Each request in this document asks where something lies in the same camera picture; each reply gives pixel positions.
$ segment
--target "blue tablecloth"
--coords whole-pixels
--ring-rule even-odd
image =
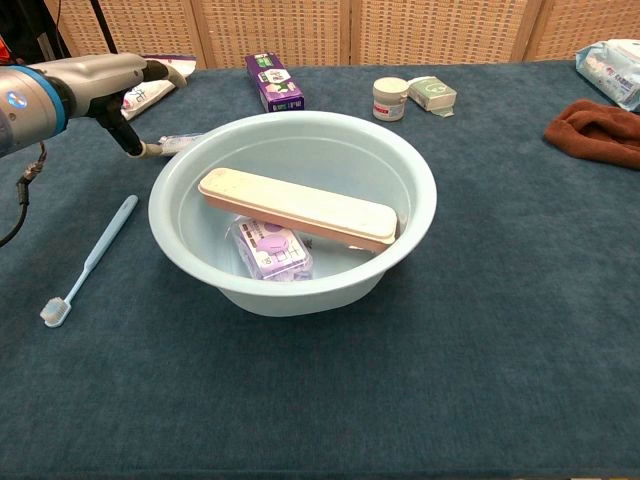
[[[154,242],[166,160],[71,121],[0,250],[0,476],[640,475],[640,173],[542,139],[574,100],[606,99],[570,62],[291,70],[308,109],[376,122],[378,77],[458,91],[454,117],[410,102],[384,124],[433,171],[427,237],[353,305],[254,316]],[[143,139],[262,113],[242,70],[189,84],[133,122]],[[37,153],[0,159],[0,230]],[[66,323],[45,328],[132,193]]]

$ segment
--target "robotic arm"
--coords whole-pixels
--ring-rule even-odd
[[[131,156],[157,154],[120,113],[124,94],[152,80],[187,84],[173,67],[132,53],[0,67],[0,157],[59,134],[75,117],[98,120]]]

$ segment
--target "purple package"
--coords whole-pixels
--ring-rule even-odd
[[[247,73],[260,93],[267,112],[304,110],[302,90],[293,83],[289,72],[275,53],[259,53],[244,57]]]

